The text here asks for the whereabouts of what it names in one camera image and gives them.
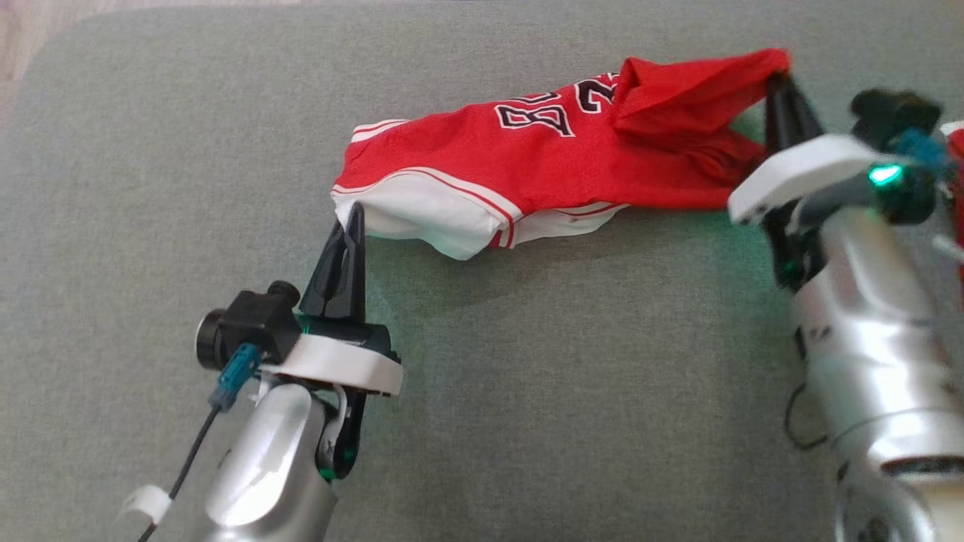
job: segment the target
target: glowing green led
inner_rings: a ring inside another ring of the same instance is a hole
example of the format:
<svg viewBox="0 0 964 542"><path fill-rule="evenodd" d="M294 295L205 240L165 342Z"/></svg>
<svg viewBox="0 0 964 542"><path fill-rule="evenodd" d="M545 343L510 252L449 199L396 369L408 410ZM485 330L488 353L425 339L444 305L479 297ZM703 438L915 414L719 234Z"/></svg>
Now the glowing green led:
<svg viewBox="0 0 964 542"><path fill-rule="evenodd" d="M868 177L875 186L888 186L900 180L903 176L903 167L898 165L877 166L870 170Z"/></svg>

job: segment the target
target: wooden floor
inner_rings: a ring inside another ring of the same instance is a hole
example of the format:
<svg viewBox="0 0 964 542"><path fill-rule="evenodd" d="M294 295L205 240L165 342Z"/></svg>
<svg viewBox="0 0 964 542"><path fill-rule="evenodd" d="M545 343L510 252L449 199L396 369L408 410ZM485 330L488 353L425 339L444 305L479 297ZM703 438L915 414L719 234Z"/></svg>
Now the wooden floor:
<svg viewBox="0 0 964 542"><path fill-rule="evenodd" d="M84 17L121 10L186 6L325 4L333 0L0 0L0 134L23 74L40 48ZM337 0L361 2L365 0Z"/></svg>

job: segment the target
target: gray fabric surface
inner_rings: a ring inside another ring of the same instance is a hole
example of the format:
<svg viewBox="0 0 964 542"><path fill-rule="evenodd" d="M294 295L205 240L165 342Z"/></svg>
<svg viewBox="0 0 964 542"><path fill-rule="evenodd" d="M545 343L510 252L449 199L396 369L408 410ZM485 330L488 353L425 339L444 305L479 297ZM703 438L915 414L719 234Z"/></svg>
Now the gray fabric surface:
<svg viewBox="0 0 964 542"><path fill-rule="evenodd" d="M600 4L146 11L48 46L3 146L0 539L109 539L128 492L169 487L215 380L198 320L307 281L355 124L770 45L831 128L881 83L964 114L959 5ZM908 243L961 360L953 267L921 243L946 226ZM369 403L330 540L830 539L830 456L780 430L801 371L759 232L624 211L468 262L369 246L406 383ZM187 538L250 408L215 423L156 540Z"/></svg>

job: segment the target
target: black cable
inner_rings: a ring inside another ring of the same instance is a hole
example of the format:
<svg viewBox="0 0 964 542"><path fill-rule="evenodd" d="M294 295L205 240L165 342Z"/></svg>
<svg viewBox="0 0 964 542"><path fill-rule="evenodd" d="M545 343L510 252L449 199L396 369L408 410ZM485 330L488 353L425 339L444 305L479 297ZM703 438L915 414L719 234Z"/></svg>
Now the black cable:
<svg viewBox="0 0 964 542"><path fill-rule="evenodd" d="M796 435L793 434L793 428L790 426L790 417L793 414L793 405L796 404L796 399L806 389L807 383L804 382L803 384L797 386L796 390L793 390L793 393L790 394L790 400L787 401L787 410L784 412L784 433L787 434L787 439L790 440L790 443L793 445L793 447L800 451L810 451L815 447L826 444L827 442L827 435L823 435L815 441L804 443L797 439Z"/></svg>
<svg viewBox="0 0 964 542"><path fill-rule="evenodd" d="M191 471L191 464L194 463L194 458L198 455L198 450L201 449L201 443L204 442L204 437L207 436L208 429L211 428L211 424L214 423L214 419L217 418L218 413L221 412L220 406L215 406L211 409L211 413L207 415L207 420L204 421L204 425L201 426L201 430L198 431L198 436L194 439L194 444L191 446L191 451L187 454L187 459L184 460L184 466L181 467L180 474L177 475L177 480L174 481L174 486L171 487L171 493L168 497L173 501L177 494L180 493L180 488L184 485L184 480L187 478L188 472ZM141 537L137 539L137 542L147 542L154 530L157 529L155 524L150 524L145 529Z"/></svg>

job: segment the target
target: red garment at edge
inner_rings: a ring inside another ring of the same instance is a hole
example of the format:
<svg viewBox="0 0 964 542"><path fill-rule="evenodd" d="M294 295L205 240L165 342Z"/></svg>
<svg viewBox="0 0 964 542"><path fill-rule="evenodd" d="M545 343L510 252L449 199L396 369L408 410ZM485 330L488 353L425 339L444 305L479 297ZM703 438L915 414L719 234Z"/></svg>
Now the red garment at edge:
<svg viewBox="0 0 964 542"><path fill-rule="evenodd" d="M764 158L729 128L790 69L786 52L659 65L629 58L551 93L359 126L332 189L339 219L466 259L596 230L629 205L721 209Z"/></svg>

